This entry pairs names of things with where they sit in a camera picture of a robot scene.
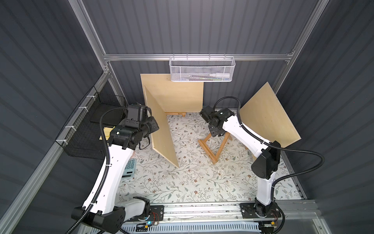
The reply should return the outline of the plywood board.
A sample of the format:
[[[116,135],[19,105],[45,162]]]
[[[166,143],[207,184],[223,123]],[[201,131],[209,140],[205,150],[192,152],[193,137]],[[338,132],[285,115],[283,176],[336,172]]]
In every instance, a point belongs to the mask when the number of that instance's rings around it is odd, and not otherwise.
[[[283,148],[302,139],[269,83],[240,109],[240,116],[248,128]]]
[[[164,112],[199,112],[203,108],[202,82],[173,82],[170,74],[141,74],[144,100],[158,103]]]
[[[152,148],[172,165],[179,168],[166,113],[146,87],[144,87],[144,99],[146,105],[151,108],[152,116],[159,126],[159,130],[151,134]]]

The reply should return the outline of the wooden easel frame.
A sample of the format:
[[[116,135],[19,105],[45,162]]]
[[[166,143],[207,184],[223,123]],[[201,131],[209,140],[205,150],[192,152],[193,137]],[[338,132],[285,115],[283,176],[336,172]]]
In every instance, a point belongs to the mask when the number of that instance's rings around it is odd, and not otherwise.
[[[166,112],[165,113],[167,116],[186,116],[186,112]]]

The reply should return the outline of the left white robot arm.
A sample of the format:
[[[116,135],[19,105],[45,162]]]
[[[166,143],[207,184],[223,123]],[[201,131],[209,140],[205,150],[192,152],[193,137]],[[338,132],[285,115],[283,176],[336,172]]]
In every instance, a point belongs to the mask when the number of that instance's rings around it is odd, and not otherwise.
[[[147,219],[151,212],[149,199],[135,197],[122,206],[115,205],[116,193],[125,168],[142,139],[159,130],[150,107],[132,104],[121,107],[127,112],[105,136],[102,115],[99,120],[101,143],[105,161],[100,169],[92,191],[82,206],[73,209],[71,217],[75,223],[67,230],[71,234],[80,224],[99,229],[101,233],[115,234],[121,231],[124,222],[137,217]]]

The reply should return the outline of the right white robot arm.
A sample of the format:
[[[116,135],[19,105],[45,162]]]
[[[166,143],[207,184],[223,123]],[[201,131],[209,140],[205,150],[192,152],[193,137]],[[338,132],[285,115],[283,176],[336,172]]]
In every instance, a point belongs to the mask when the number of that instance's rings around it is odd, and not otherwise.
[[[239,140],[256,158],[251,165],[257,177],[257,195],[255,198],[256,214],[267,217],[274,208],[274,189],[276,171],[280,162],[280,144],[270,142],[248,128],[241,117],[227,108],[215,111],[207,106],[200,111],[200,116],[208,123],[213,137],[229,133]]]

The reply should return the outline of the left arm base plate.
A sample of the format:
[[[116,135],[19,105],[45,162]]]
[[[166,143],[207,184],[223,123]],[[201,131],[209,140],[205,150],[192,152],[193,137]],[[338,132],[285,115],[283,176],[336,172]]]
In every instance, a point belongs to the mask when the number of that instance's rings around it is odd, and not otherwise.
[[[165,214],[164,205],[151,205],[150,211],[146,216],[134,216],[125,220],[125,222],[146,222],[146,221],[163,221]]]

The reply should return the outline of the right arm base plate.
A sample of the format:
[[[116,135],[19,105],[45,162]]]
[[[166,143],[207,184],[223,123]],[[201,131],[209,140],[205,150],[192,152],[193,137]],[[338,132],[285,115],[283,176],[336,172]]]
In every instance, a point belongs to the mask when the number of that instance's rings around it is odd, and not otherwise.
[[[282,217],[280,209],[276,206],[276,203],[272,202],[265,206],[261,203],[248,202],[239,204],[242,217],[245,219],[249,218],[275,218]]]

